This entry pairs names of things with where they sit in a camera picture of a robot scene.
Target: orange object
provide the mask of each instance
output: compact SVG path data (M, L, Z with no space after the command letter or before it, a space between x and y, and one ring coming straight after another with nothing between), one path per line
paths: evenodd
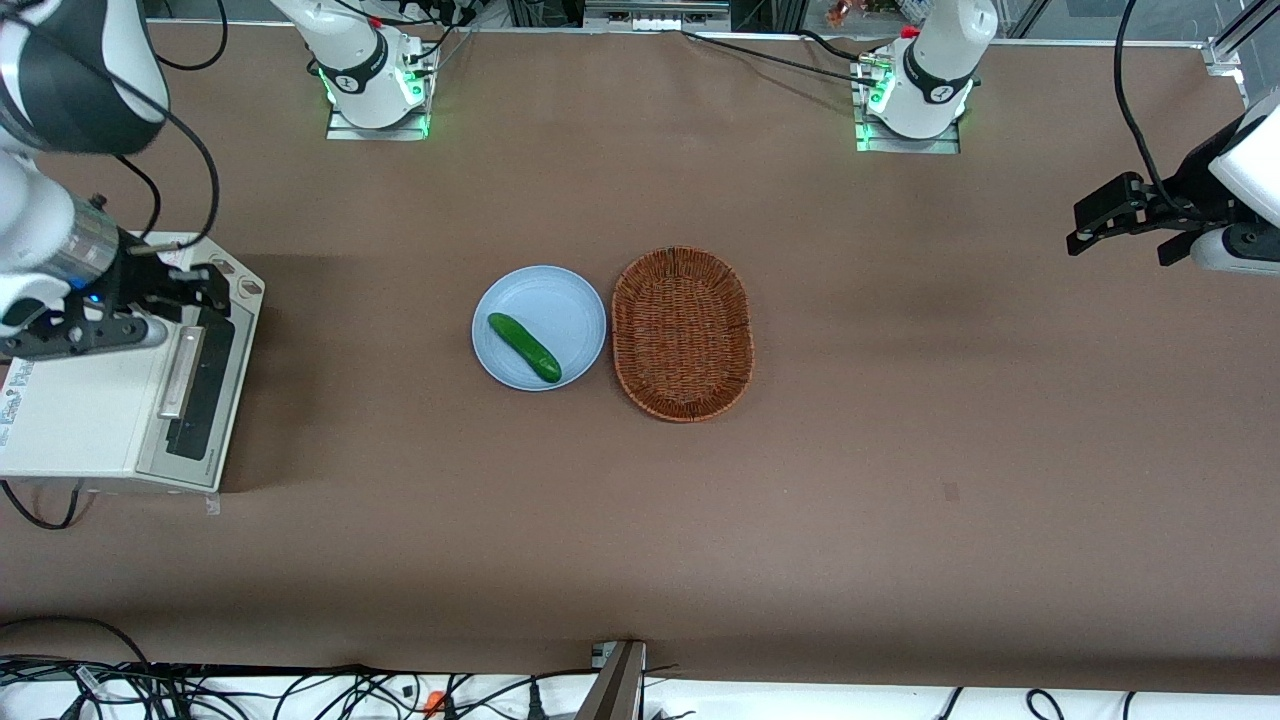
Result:
M424 716L431 717L442 710L444 710L444 691L434 691L426 696L426 705L422 706Z
M845 24L845 17L854 9L854 0L836 0L836 4L827 9L827 24L840 27Z

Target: cucumber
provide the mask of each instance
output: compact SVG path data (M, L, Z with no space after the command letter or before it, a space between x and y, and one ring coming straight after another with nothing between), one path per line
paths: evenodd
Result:
M498 337L504 340L507 345L515 348L525 363L538 373L538 377L549 382L558 383L561 379L559 363L556 361L556 356L552 355L549 350L543 347L543 343L538 342L538 338L529 334L525 325L521 325L511 315L504 315L502 313L489 314L489 327L493 332L498 333Z

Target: light blue plate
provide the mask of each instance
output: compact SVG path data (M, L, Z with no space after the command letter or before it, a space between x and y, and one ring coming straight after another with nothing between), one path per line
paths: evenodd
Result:
M561 380L548 383L489 327L489 314L511 315L561 365ZM567 386L585 373L604 347L604 304L591 283L554 265L521 268L485 291L471 318L471 346L498 382L538 392Z

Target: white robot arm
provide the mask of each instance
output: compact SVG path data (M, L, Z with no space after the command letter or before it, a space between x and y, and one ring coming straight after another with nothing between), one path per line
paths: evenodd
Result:
M424 101L428 53L416 37L333 0L273 3L297 24L353 126L393 124ZM178 272L138 252L142 241L101 200L72 195L33 161L45 151L137 152L160 132L157 108L168 104L138 0L0 0L0 350L123 350L163 340L152 315L228 311L219 273ZM96 340L102 328L86 332L88 315L116 323L119 337Z
M302 33L334 106L351 124L394 124L426 97L422 41L332 0L271 0Z
M1280 275L1280 90L1192 150L1164 186L1134 172L1075 204L1066 250L1079 255L1117 234L1181 231L1158 247L1161 265L1192 258L1210 270Z
M877 51L892 56L892 74L867 109L902 137L942 135L964 113L973 70L998 24L991 0L938 0L918 37Z

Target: wicker basket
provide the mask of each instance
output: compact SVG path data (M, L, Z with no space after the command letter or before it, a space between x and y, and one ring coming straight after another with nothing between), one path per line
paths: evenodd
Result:
M618 278L613 366L645 411L676 423L714 418L742 397L754 365L746 291L719 258L664 247Z

